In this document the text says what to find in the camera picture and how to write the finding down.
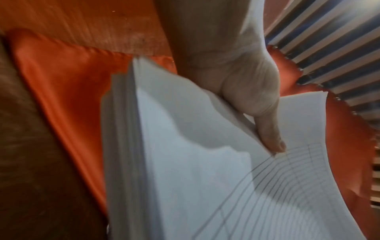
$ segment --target skin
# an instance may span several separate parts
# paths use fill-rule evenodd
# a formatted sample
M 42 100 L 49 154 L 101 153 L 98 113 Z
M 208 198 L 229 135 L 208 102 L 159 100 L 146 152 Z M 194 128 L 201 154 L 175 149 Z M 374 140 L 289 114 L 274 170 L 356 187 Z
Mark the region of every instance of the skin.
M 264 145 L 285 152 L 279 72 L 266 50 L 264 0 L 154 0 L 178 74 L 255 119 Z

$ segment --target wooden surface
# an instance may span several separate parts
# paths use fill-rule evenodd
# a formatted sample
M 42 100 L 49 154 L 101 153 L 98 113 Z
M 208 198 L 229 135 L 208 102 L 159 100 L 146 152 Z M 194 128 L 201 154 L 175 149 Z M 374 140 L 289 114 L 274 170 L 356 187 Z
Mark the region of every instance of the wooden surface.
M 289 1 L 266 1 L 265 28 Z M 111 51 L 171 55 L 152 0 L 1 0 L 0 29 L 15 27 Z

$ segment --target lined paper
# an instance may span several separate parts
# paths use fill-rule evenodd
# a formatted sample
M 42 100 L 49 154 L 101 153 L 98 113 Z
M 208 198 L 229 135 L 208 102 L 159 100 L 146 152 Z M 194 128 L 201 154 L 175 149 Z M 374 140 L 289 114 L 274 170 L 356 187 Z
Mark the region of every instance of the lined paper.
M 165 239 L 365 239 L 333 179 L 326 93 L 281 98 L 286 153 L 214 94 L 134 59 L 146 161 Z

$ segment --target page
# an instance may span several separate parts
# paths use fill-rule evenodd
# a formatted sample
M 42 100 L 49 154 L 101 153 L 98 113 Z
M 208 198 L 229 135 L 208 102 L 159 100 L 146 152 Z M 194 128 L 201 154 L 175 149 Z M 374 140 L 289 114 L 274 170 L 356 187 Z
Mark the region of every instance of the page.
M 272 155 L 216 95 L 146 59 L 133 66 L 165 239 L 365 239 L 328 164 L 326 93 L 281 98 L 288 149 Z

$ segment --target white paper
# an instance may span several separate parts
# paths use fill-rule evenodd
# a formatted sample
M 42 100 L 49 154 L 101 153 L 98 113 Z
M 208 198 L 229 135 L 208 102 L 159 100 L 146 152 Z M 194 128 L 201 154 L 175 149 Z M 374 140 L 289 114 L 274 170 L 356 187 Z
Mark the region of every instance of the white paper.
M 328 164 L 326 93 L 281 98 L 288 151 L 272 156 L 219 97 L 145 59 L 133 65 L 166 240 L 365 239 Z

